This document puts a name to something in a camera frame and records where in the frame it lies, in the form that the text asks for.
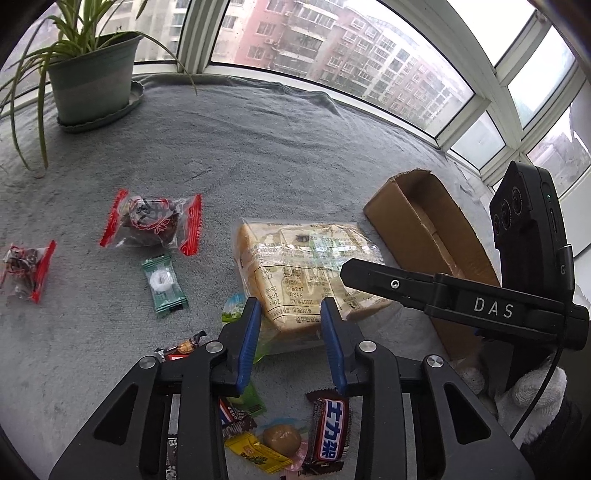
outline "round brown candy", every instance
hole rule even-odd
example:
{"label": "round brown candy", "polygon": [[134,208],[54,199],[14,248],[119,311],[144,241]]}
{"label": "round brown candy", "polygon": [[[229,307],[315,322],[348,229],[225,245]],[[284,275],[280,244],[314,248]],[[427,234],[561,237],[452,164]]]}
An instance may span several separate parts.
{"label": "round brown candy", "polygon": [[262,442],[277,453],[291,457],[300,448],[301,436],[292,425],[273,425],[262,433]]}

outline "pot saucer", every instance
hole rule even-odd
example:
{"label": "pot saucer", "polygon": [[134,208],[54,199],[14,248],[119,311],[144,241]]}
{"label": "pot saucer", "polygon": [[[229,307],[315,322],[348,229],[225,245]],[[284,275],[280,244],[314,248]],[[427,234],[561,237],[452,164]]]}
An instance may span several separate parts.
{"label": "pot saucer", "polygon": [[90,122],[86,122],[84,124],[78,125],[63,125],[60,122],[60,118],[57,117],[57,123],[60,125],[60,128],[64,132],[68,132],[69,134],[78,134],[81,132],[87,132],[88,130],[94,130],[96,128],[104,127],[105,125],[109,125],[116,120],[127,115],[130,111],[132,111],[135,107],[137,107],[142,99],[144,98],[144,86],[140,82],[136,82],[134,80],[131,81],[131,92],[129,93],[129,103],[125,105],[121,110],[116,111],[110,115],[104,116],[102,118],[98,118],[96,120],[92,120]]}

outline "blue gripper pad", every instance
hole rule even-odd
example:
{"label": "blue gripper pad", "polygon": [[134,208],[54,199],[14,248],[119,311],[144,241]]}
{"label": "blue gripper pad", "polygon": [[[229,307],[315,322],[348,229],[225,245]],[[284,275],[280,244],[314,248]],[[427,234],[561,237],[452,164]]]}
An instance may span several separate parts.
{"label": "blue gripper pad", "polygon": [[236,388],[240,395],[251,380],[252,363],[255,359],[256,345],[258,343],[259,330],[261,329],[261,302],[255,298],[247,300],[242,313],[241,321],[248,315],[248,325],[244,332],[242,348],[238,356],[238,379]]}
{"label": "blue gripper pad", "polygon": [[333,298],[325,298],[320,305],[320,327],[329,359],[330,374],[336,389],[341,395],[346,394],[347,379],[345,375],[345,356],[335,322],[343,322]]}

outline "camera lens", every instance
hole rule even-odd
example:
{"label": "camera lens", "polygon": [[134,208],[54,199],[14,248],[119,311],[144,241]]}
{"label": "camera lens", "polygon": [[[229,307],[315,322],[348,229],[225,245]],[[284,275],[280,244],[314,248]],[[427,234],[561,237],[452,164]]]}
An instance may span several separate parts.
{"label": "camera lens", "polygon": [[495,231],[495,235],[498,235],[501,231],[501,221],[497,214],[495,214],[495,217],[492,219],[492,229]]}
{"label": "camera lens", "polygon": [[505,200],[501,207],[501,223],[505,230],[508,230],[511,226],[511,209],[509,208],[509,203]]}
{"label": "camera lens", "polygon": [[523,208],[523,201],[521,200],[521,192],[517,187],[513,187],[513,192],[511,193],[511,204],[513,205],[513,211],[515,214],[520,215]]}

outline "green snack package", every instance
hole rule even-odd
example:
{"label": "green snack package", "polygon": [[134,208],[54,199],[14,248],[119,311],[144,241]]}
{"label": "green snack package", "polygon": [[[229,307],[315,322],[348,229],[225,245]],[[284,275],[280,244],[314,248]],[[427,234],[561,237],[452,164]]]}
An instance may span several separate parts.
{"label": "green snack package", "polygon": [[244,389],[244,393],[239,397],[228,397],[230,403],[242,411],[247,412],[251,417],[263,415],[267,408],[261,398],[256,393],[255,386],[249,383]]}
{"label": "green snack package", "polygon": [[158,317],[189,306],[187,297],[178,284],[170,255],[144,260],[142,269],[148,279]]}

